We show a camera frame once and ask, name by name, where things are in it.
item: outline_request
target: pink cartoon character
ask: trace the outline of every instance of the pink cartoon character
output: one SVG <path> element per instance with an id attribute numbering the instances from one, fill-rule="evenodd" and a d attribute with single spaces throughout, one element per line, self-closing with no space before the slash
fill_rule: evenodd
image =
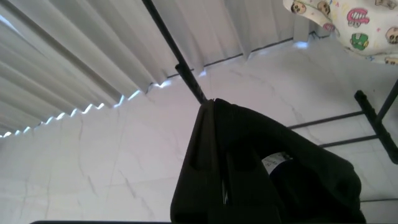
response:
<path id="1" fill-rule="evenodd" d="M 335 31 L 335 29 L 336 29 L 335 25 L 333 25 L 333 24 L 331 24 L 331 23 L 329 23 L 329 22 L 325 23 L 325 24 L 323 25 L 323 28 L 324 28 L 325 30 L 329 31 L 329 32 L 333 32 L 333 31 Z"/>
<path id="2" fill-rule="evenodd" d="M 368 24 L 369 18 L 366 17 L 368 10 L 364 8 L 354 8 L 347 14 L 348 26 L 358 28 L 361 24 Z"/>

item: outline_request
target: white cloth with cartoon characters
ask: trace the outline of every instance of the white cloth with cartoon characters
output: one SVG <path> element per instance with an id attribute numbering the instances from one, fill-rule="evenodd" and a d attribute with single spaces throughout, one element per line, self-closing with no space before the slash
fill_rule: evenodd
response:
<path id="1" fill-rule="evenodd" d="M 397 0 L 284 0 L 284 6 L 334 32 L 349 54 L 398 65 Z"/>

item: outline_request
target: white tile floor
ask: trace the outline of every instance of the white tile floor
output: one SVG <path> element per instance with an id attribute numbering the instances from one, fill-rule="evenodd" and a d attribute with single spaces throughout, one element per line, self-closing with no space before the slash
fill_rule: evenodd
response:
<path id="1" fill-rule="evenodd" d="M 379 109 L 398 67 L 349 58 L 330 39 L 291 42 L 206 69 L 207 98 L 222 98 L 287 126 Z M 199 104 L 179 77 L 117 108 L 92 109 L 0 141 L 0 223 L 169 220 L 169 205 Z M 384 124 L 398 139 L 398 107 Z M 364 116 L 296 130 L 317 143 L 373 134 Z M 362 200 L 398 197 L 398 166 L 377 140 L 328 150 L 353 163 Z"/>

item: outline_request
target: black garment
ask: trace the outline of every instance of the black garment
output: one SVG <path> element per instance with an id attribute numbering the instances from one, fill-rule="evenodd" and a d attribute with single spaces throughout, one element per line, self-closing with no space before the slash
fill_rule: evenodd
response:
<path id="1" fill-rule="evenodd" d="M 261 159 L 284 151 L 293 158 L 270 175 L 286 210 L 283 221 L 365 223 L 361 182 L 348 161 L 253 110 L 217 99 L 214 113 L 221 150 L 253 148 Z"/>

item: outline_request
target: white curtain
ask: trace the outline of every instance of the white curtain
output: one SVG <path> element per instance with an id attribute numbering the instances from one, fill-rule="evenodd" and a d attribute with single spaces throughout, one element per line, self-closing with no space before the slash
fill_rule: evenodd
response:
<path id="1" fill-rule="evenodd" d="M 154 4 L 195 73 L 294 33 L 294 15 L 280 0 Z M 176 74 L 141 0 L 8 0 L 0 15 L 0 135 L 113 106 Z"/>

